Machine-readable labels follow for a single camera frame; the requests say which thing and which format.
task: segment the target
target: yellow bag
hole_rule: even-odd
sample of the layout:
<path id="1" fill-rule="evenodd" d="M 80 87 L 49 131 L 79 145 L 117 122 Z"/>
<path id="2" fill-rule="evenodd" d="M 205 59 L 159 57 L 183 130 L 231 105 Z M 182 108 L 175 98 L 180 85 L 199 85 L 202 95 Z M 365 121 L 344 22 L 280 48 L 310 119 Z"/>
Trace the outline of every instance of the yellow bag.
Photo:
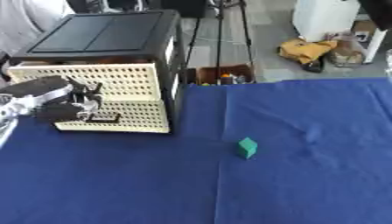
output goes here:
<path id="1" fill-rule="evenodd" d="M 280 45 L 279 55 L 286 59 L 299 61 L 301 64 L 305 65 L 317 60 L 320 56 L 328 53 L 337 45 L 337 40 L 310 43 L 301 38 L 295 38 Z"/>

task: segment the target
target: tripod leg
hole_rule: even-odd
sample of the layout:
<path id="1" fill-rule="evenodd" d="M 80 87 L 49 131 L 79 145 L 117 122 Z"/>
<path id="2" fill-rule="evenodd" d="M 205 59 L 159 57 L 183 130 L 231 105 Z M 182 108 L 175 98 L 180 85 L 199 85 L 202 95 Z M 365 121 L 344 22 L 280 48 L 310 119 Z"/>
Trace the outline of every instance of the tripod leg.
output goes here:
<path id="1" fill-rule="evenodd" d="M 196 25 L 195 25 L 194 30 L 193 30 L 192 39 L 191 39 L 191 42 L 189 43 L 189 50 L 188 50 L 188 55 L 186 56 L 186 63 L 185 63 L 186 67 L 188 67 L 189 60 L 191 59 L 191 56 L 192 56 L 194 43 L 196 41 L 196 37 L 198 35 L 199 28 L 200 28 L 200 20 L 201 20 L 201 18 L 199 18 L 199 17 L 196 20 Z"/>
<path id="2" fill-rule="evenodd" d="M 245 32 L 245 39 L 246 39 L 246 42 L 247 42 L 249 62 L 250 62 L 250 66 L 252 68 L 252 71 L 255 71 L 255 63 L 253 61 L 253 53 L 252 53 L 252 39 L 250 38 L 248 19 L 247 19 L 247 14 L 246 14 L 246 11 L 245 11 L 246 7 L 247 7 L 247 4 L 245 3 L 245 0 L 240 0 L 240 8 L 241 8 L 241 15 L 242 15 L 242 22 L 243 22 L 243 30 Z"/>
<path id="3" fill-rule="evenodd" d="M 223 19 L 224 19 L 224 0 L 220 0 L 219 4 L 219 27 L 218 27 L 218 49 L 216 55 L 216 70 L 215 70 L 215 78 L 219 79 L 221 77 L 221 48 L 222 48 L 222 28 L 223 28 Z"/>

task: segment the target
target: black box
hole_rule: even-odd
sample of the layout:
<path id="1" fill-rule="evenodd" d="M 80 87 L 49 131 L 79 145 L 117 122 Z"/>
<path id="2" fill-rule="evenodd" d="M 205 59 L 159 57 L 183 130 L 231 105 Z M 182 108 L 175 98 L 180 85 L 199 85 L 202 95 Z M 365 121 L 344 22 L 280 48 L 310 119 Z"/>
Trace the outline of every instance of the black box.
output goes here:
<path id="1" fill-rule="evenodd" d="M 186 73 L 180 17 L 174 10 L 71 15 L 13 59 L 54 66 L 153 63 L 170 130 L 175 129 Z"/>

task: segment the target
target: person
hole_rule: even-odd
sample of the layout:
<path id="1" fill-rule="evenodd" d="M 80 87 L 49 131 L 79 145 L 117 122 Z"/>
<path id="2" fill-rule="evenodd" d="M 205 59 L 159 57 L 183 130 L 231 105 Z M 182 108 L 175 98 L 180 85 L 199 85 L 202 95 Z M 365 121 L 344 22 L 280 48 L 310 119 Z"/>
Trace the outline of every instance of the person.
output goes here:
<path id="1" fill-rule="evenodd" d="M 71 13 L 67 0 L 1 0 L 0 52 L 12 56 Z"/>

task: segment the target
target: cardboard box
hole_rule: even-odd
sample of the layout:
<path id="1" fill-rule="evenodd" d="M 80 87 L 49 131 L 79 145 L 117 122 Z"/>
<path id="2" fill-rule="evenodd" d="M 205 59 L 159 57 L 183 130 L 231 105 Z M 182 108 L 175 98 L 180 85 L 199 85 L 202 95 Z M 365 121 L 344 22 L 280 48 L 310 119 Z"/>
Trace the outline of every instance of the cardboard box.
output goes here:
<path id="1" fill-rule="evenodd" d="M 377 26 L 371 20 L 356 21 L 353 25 L 353 35 L 358 42 L 364 43 L 372 39 Z"/>

